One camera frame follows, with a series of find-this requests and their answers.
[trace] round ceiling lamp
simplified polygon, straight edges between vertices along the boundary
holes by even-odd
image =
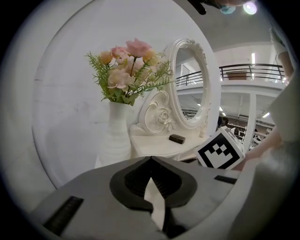
[[[257,12],[257,7],[252,2],[245,3],[243,5],[243,7],[244,7],[245,12],[248,13],[248,14],[253,15],[253,14],[255,14]]]

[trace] white cube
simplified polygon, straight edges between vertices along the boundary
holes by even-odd
[[[202,166],[233,169],[244,158],[244,147],[228,127],[221,127],[209,139],[195,148]]]

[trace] white vase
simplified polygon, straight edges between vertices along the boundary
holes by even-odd
[[[101,166],[118,163],[131,158],[131,143],[127,129],[127,116],[132,106],[109,103],[109,122],[101,136],[98,159]]]

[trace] white ornate mirror frame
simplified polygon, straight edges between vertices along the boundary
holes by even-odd
[[[165,49],[165,55],[171,61],[173,72],[180,48],[192,50],[201,68],[203,77],[201,109],[193,119],[188,121],[185,118],[177,96],[175,80],[166,85],[164,91],[153,90],[141,108],[139,123],[130,128],[131,142],[135,150],[133,157],[148,155],[172,157],[189,151],[207,139],[204,128],[206,128],[212,92],[206,57],[201,46],[195,41],[178,39]],[[202,137],[199,136],[200,130],[204,133]],[[186,142],[182,145],[171,142],[168,140],[171,134],[185,137]]]

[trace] balcony railing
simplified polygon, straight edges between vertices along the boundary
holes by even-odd
[[[220,68],[221,81],[223,80],[259,80],[264,82],[284,83],[286,78],[281,65],[272,64],[236,64]],[[203,83],[202,72],[194,72],[176,78],[176,86],[187,86]]]

